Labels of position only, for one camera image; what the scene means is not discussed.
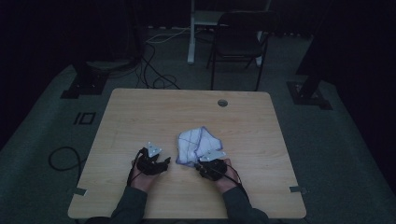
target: wooden table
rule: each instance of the wooden table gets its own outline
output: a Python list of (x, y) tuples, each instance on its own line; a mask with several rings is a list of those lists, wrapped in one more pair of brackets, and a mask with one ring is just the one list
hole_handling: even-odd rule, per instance
[(290, 192), (298, 184), (268, 93), (129, 89), (112, 92), (78, 182), (87, 192), (74, 195), (68, 215), (109, 217), (131, 160), (150, 141), (163, 149), (159, 161), (172, 160), (148, 195), (145, 218), (226, 218), (214, 184), (175, 163), (178, 135), (201, 126), (222, 141), (253, 207), (271, 218), (305, 216), (301, 193)]

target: chair backrest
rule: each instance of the chair backrest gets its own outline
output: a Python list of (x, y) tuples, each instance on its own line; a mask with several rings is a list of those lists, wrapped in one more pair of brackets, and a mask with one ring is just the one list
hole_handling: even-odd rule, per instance
[(218, 29), (228, 27), (240, 31), (272, 33), (278, 24), (279, 16), (274, 11), (231, 11), (219, 18)]

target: hand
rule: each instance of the hand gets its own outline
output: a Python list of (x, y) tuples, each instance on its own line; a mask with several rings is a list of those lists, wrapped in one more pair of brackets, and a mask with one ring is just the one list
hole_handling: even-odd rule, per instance
[(131, 187), (148, 193), (159, 175), (145, 175), (135, 166), (131, 178), (133, 179), (135, 176), (136, 178), (131, 182)]
[[(231, 166), (230, 159), (225, 159), (224, 162), (228, 166)], [(239, 183), (238, 174), (232, 168), (230, 168), (228, 166), (227, 166), (227, 172), (225, 174), (227, 176), (229, 176), (230, 178), (232, 178), (233, 180), (235, 180), (237, 183)], [(215, 185), (221, 193), (224, 193), (225, 191), (236, 187), (236, 184), (232, 180), (228, 179), (225, 176), (220, 178), (218, 181), (215, 181)]]

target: chair seat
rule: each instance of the chair seat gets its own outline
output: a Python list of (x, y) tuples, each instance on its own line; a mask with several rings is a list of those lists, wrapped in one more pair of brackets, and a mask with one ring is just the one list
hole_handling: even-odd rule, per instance
[(257, 33), (240, 35), (235, 32), (223, 32), (218, 36), (216, 52), (225, 58), (256, 58), (262, 56), (262, 46)]

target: black metal base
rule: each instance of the black metal base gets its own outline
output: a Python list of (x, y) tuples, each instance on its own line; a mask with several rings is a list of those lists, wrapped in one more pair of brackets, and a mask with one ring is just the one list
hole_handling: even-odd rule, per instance
[(300, 94), (300, 90), (303, 87), (304, 83), (287, 82), (287, 84), (291, 98), (296, 105), (318, 105), (320, 109), (332, 110), (330, 102), (323, 98), (319, 89), (317, 89), (311, 96), (306, 97)]
[(62, 93), (61, 99), (77, 99), (80, 95), (101, 95), (106, 85), (108, 73), (91, 71), (94, 79), (89, 83), (76, 76), (69, 90)]

